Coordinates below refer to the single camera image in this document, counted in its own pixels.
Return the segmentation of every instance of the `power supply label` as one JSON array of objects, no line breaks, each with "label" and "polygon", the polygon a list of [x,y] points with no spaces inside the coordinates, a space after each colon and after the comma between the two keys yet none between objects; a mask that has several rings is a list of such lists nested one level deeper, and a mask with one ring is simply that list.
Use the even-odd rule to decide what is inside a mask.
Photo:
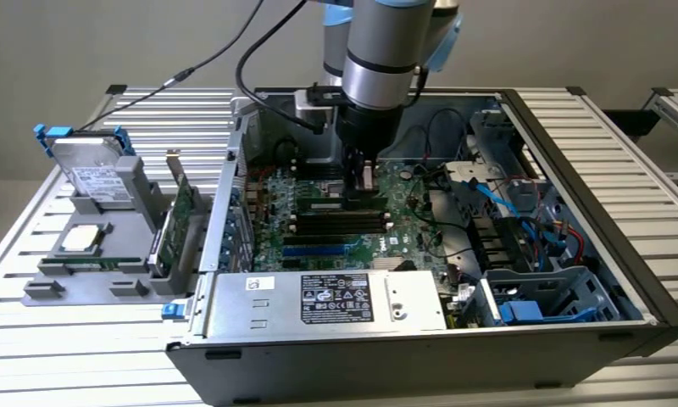
[{"label": "power supply label", "polygon": [[373,322],[369,275],[302,276],[302,321],[305,324]]},{"label": "power supply label", "polygon": [[113,167],[73,167],[81,189],[94,202],[129,202],[130,195]]}]

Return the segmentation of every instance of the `metal grid table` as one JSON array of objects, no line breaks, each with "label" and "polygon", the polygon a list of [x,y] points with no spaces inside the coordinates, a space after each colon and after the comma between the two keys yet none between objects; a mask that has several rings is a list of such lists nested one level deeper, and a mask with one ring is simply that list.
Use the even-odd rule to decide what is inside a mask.
[{"label": "metal grid table", "polygon": [[[673,186],[585,97],[563,89],[518,91],[678,301]],[[118,103],[145,92],[130,89]],[[159,157],[165,148],[181,146],[182,156],[193,158],[183,161],[189,178],[213,190],[230,96],[219,89],[170,90],[107,118],[105,125],[125,125],[143,159],[157,158],[146,160],[146,172],[165,182],[162,188],[170,188],[170,179]],[[163,344],[186,331],[185,322],[161,321],[158,305],[25,308],[18,302],[73,210],[70,194],[53,170],[0,244],[0,406],[199,406],[162,353]],[[349,404],[678,406],[678,342],[650,358],[619,360],[573,389],[321,405]]]}]

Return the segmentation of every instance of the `motherboard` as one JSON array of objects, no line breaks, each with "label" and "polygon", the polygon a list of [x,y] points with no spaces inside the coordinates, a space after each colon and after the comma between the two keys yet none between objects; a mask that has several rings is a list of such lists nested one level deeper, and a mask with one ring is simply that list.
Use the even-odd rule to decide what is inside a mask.
[{"label": "motherboard", "polygon": [[[425,193],[413,170],[411,165],[399,162],[378,164],[378,194],[375,203],[367,203],[375,207],[363,212],[339,210],[342,181],[335,176],[317,179],[321,176],[315,172],[306,177],[286,168],[254,170],[246,191],[255,234],[253,270],[410,267],[431,270],[442,286],[446,262],[435,257],[443,252],[441,240],[433,238],[438,230],[414,217],[406,204],[410,196],[421,199]],[[421,204],[415,210],[431,219],[431,211],[422,211]],[[322,214],[321,225],[309,220],[302,223],[302,219],[311,219],[305,214]]]}]

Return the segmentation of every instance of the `green circuit board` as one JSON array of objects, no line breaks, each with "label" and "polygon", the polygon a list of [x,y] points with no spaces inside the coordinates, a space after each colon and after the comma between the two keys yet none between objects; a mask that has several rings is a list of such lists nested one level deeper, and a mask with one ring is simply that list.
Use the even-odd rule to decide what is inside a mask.
[{"label": "green circuit board", "polygon": [[[406,207],[415,176],[410,180],[402,180],[398,176],[402,170],[411,171],[411,166],[398,162],[382,162],[375,169],[378,184],[378,197],[386,198],[386,211],[390,214],[391,228],[382,234],[353,235],[346,237],[349,243],[341,255],[301,256],[289,259],[298,260],[298,267],[285,268],[282,260],[283,237],[290,236],[289,217],[297,210],[298,198],[334,197],[339,190],[341,181],[298,181],[287,171],[278,169],[270,175],[261,177],[261,182],[254,182],[255,190],[261,190],[254,208],[254,233],[255,254],[254,271],[282,270],[351,270],[370,269],[373,262],[379,259],[398,258],[411,260],[417,270],[431,270],[439,276],[445,270],[445,260],[431,257],[427,252],[418,248],[417,236],[423,236],[425,242],[434,236],[435,228],[417,220],[410,209]],[[413,195],[421,198],[423,193],[422,184],[414,187]],[[442,248],[431,248],[441,254]]]}]

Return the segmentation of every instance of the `white wall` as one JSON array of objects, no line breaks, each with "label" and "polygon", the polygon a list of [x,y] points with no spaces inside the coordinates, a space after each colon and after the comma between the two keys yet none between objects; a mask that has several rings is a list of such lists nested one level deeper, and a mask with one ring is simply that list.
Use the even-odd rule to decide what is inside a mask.
[{"label": "white wall", "polygon": [[[233,86],[246,46],[295,0],[267,0],[247,35],[190,86]],[[50,167],[37,122],[79,125],[110,83],[157,85],[227,40],[253,0],[0,0],[0,178]],[[637,107],[678,86],[678,0],[465,0],[463,30],[434,86],[582,86],[602,107]],[[249,62],[250,85],[321,74],[321,7],[310,4]],[[678,167],[678,137],[649,140]]]}]

